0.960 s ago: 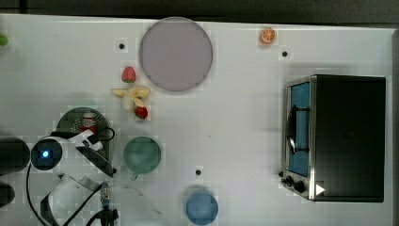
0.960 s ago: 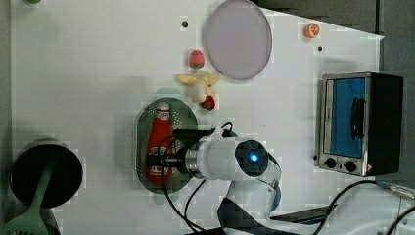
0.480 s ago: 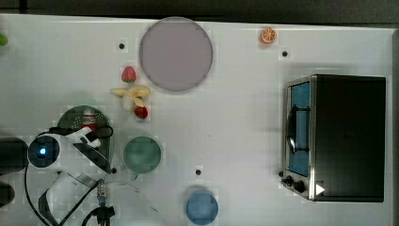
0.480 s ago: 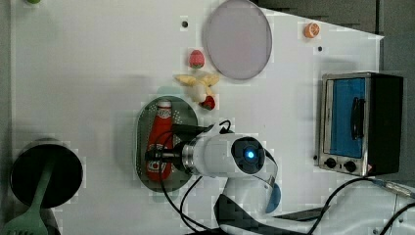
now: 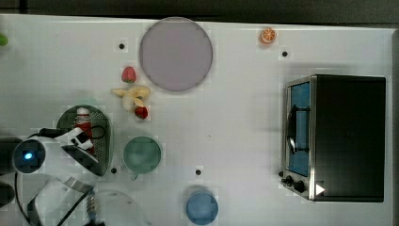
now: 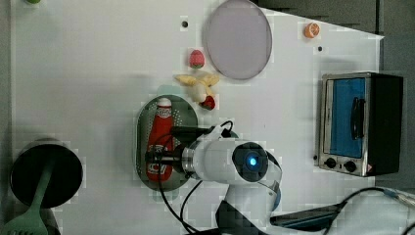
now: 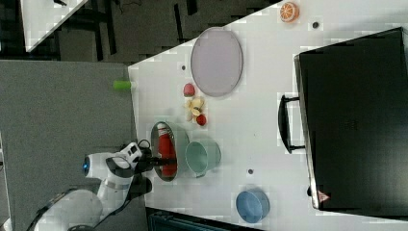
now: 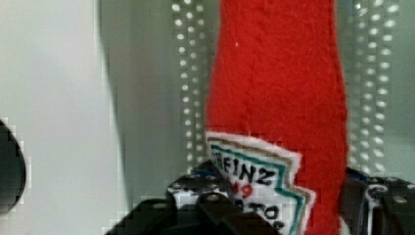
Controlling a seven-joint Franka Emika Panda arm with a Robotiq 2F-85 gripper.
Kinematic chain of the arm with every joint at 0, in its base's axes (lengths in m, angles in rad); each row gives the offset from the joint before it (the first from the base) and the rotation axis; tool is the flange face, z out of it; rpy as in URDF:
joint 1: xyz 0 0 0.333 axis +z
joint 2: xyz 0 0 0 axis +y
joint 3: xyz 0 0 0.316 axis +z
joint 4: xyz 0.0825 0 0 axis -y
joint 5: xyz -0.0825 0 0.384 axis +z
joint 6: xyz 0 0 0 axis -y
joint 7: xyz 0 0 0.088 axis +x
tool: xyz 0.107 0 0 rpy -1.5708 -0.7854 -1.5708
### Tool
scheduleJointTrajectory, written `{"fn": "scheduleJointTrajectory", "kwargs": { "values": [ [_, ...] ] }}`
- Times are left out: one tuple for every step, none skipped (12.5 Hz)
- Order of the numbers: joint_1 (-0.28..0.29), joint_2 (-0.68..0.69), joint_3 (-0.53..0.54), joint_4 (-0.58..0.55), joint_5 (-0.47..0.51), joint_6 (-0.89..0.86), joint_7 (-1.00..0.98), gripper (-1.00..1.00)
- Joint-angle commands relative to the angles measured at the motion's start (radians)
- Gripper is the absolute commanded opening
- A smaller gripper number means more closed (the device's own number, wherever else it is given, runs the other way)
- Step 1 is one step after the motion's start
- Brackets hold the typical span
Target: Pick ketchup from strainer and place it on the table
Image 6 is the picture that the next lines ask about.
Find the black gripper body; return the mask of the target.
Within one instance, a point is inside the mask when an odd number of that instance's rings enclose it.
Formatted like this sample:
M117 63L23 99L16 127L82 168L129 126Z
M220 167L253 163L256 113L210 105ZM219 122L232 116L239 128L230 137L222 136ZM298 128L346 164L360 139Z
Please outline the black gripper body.
M173 141L172 151L162 151L160 153L145 154L145 161L155 164L171 165L177 172L183 173L183 152L194 144L197 139L205 134L209 134L213 128L201 128L190 126L173 126L170 128L169 135Z

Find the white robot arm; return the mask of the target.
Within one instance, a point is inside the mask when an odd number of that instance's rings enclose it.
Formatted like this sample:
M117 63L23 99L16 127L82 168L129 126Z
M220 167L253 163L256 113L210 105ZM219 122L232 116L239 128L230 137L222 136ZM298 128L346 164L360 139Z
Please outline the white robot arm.
M214 235L414 235L412 223L390 212L376 216L371 225L351 209L352 201L366 191L414 208L410 195L382 187L360 189L329 207L274 216L281 196L279 163L255 142L234 138L224 124L153 129L146 161L158 167L158 182L172 166L199 182L228 186L215 214L217 227L210 230Z

